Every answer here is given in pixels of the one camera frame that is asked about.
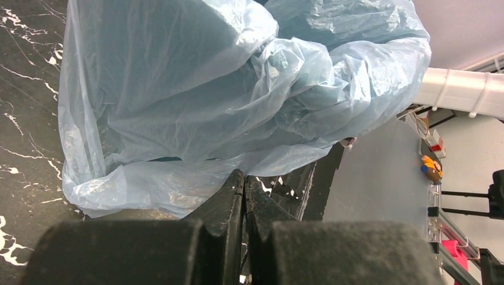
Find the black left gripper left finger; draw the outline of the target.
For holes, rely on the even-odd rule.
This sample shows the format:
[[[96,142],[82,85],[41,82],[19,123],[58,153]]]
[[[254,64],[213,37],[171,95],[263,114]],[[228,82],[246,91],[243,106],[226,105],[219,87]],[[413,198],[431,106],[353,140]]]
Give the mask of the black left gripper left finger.
[[[234,170],[180,220],[92,220],[51,227],[21,284],[237,284],[245,177]]]

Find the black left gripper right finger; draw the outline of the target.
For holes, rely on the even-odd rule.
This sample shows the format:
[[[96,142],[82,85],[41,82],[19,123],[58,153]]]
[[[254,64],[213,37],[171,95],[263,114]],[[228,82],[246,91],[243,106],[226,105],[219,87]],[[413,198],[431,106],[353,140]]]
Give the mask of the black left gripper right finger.
[[[244,187],[253,284],[442,284],[431,246],[393,221],[298,221],[261,183]]]

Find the translucent blue plastic bag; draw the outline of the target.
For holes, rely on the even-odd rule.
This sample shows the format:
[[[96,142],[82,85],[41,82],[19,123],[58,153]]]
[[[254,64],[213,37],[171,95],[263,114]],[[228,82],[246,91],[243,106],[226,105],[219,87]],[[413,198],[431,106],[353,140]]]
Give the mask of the translucent blue plastic bag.
[[[184,217],[235,169],[284,175],[406,109],[429,41],[412,1],[70,1],[63,194]]]

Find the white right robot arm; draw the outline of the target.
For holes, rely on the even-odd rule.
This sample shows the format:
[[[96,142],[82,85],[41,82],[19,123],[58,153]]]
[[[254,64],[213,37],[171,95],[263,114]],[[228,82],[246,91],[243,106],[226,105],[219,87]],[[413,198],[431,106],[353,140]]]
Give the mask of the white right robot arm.
[[[414,104],[503,119],[503,74],[428,68]]]

